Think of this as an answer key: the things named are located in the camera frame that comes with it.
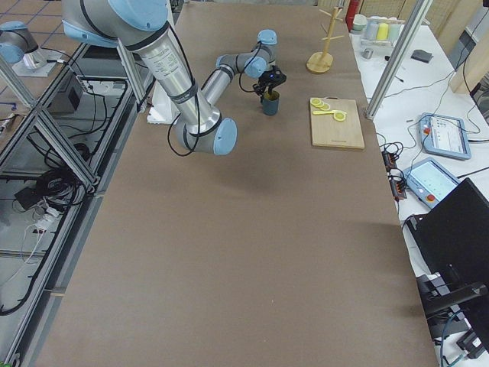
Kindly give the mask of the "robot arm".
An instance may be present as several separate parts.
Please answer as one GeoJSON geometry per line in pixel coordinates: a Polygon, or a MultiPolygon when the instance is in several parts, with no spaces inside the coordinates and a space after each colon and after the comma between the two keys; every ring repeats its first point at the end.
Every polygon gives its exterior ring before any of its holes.
{"type": "Polygon", "coordinates": [[[271,29],[258,33],[250,52],[220,56],[199,86],[165,1],[64,1],[62,12],[66,36],[98,47],[122,45],[141,58],[176,106],[179,115],[170,130],[189,153],[227,155],[233,150],[238,128],[233,119],[222,117],[215,102],[235,76],[256,79],[252,91],[261,98],[287,79],[276,64],[277,35],[271,29]]]}

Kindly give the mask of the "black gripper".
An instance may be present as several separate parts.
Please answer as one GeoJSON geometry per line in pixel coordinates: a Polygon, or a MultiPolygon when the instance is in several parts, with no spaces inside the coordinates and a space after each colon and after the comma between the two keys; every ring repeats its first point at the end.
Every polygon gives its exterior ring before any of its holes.
{"type": "Polygon", "coordinates": [[[267,90],[267,96],[273,96],[273,89],[287,81],[287,76],[277,66],[272,66],[271,70],[263,72],[259,78],[259,84],[254,84],[254,92],[263,102],[264,91],[267,90]]]}

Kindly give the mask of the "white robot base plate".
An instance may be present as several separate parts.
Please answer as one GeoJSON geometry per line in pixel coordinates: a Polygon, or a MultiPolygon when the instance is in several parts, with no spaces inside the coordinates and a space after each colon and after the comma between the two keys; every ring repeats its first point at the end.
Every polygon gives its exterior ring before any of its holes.
{"type": "Polygon", "coordinates": [[[154,84],[151,107],[147,115],[147,122],[152,125],[170,125],[178,115],[178,110],[163,87],[154,84]]]}

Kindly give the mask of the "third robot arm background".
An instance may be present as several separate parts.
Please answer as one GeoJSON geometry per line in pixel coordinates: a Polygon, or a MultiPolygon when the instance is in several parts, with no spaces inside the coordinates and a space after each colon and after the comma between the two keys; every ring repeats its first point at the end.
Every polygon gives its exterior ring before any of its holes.
{"type": "Polygon", "coordinates": [[[35,52],[38,48],[24,22],[8,21],[1,24],[1,56],[7,63],[17,63],[24,55],[35,52]]]}

